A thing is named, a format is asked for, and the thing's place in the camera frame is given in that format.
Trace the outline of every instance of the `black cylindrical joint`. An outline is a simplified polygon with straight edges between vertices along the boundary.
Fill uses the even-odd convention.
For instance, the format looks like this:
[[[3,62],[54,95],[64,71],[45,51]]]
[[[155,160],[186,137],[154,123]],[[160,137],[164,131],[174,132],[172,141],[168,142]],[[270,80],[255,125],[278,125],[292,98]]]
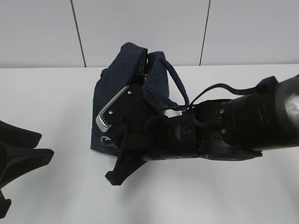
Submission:
[[[262,151],[299,145],[299,77],[227,103],[224,140]]]
[[[149,138],[150,147],[143,161],[198,158],[195,124],[190,116],[157,120]]]

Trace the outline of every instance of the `black plastic part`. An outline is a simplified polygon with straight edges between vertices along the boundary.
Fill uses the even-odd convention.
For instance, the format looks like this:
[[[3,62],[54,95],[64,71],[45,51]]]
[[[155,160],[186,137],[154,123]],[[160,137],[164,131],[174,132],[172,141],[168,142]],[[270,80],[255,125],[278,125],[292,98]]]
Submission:
[[[10,205],[11,205],[11,200],[5,199],[0,190],[0,219],[6,216]]]
[[[275,76],[271,76],[271,77],[265,78],[261,82],[259,82],[259,84],[256,85],[256,91],[259,94],[270,92],[275,89],[277,84],[278,84],[278,81],[275,78]]]
[[[40,133],[31,132],[0,121],[0,142],[16,147],[35,148],[41,137]]]
[[[0,189],[34,169],[47,165],[54,152],[33,149],[41,134],[17,128],[0,121]],[[0,191],[0,218],[4,218],[11,205]]]
[[[226,104],[229,99],[208,100],[198,105],[194,110],[196,117],[202,122],[211,119],[223,119],[226,114]],[[221,161],[243,161],[262,156],[246,145],[228,144],[224,140],[225,126],[197,127],[197,146],[201,158]]]
[[[268,91],[228,102],[225,141],[257,151],[298,146],[298,87],[299,78],[295,77],[275,85],[275,88],[266,87]]]
[[[136,108],[138,103],[142,100],[143,90],[141,86],[132,84],[105,111],[104,118],[111,125],[122,122],[125,117],[129,116],[132,113],[132,110]]]
[[[113,171],[108,171],[105,177],[114,186],[121,185],[126,178],[135,172],[145,161],[142,161],[139,153],[131,153],[126,150],[128,132],[125,133],[121,143],[121,152],[117,158]]]
[[[144,161],[199,157],[195,124],[191,116],[156,116],[150,122],[150,143],[143,153]]]

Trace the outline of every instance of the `black robotic arm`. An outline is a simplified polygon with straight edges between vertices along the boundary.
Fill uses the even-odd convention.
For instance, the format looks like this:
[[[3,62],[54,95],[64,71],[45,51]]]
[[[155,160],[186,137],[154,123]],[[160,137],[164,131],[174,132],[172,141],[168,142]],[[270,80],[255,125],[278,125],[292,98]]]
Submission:
[[[194,104],[214,88],[243,96]],[[181,107],[182,115],[168,118],[146,102],[140,85],[132,84],[103,108],[97,116],[107,134],[102,143],[119,152],[114,170],[106,174],[112,185],[121,185],[147,161],[242,161],[261,157],[263,150],[299,146],[299,77],[280,83],[269,77],[246,90],[216,84]]]

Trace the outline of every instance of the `dark blue fabric bag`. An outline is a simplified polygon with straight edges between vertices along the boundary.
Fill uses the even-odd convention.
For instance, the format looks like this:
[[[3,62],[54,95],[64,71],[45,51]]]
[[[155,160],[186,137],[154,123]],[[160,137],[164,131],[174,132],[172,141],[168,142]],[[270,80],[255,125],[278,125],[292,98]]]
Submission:
[[[125,43],[111,63],[101,73],[100,80],[97,82],[93,95],[93,126],[91,136],[91,149],[117,155],[103,147],[101,137],[107,135],[103,133],[96,124],[96,117],[101,109],[125,86],[132,82],[144,82],[145,100],[157,110],[176,106],[177,104],[169,99],[169,87],[167,71],[181,92],[185,105],[189,105],[189,99],[185,88],[172,67],[166,61],[162,51],[148,54],[146,48],[138,47],[133,43]]]

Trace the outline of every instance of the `white table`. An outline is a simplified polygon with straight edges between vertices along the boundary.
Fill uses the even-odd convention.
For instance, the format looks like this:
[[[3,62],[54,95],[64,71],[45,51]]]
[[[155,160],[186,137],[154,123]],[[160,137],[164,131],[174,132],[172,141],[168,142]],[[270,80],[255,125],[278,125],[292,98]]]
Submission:
[[[190,99],[215,83],[255,86],[299,65],[177,67]],[[0,119],[43,134],[48,166],[3,188],[12,205],[6,224],[297,224],[299,149],[266,151],[262,158],[151,161],[122,186],[105,173],[116,158],[90,150],[93,89],[102,68],[1,69]],[[183,103],[174,83],[171,99]],[[234,98],[225,90],[202,97]]]

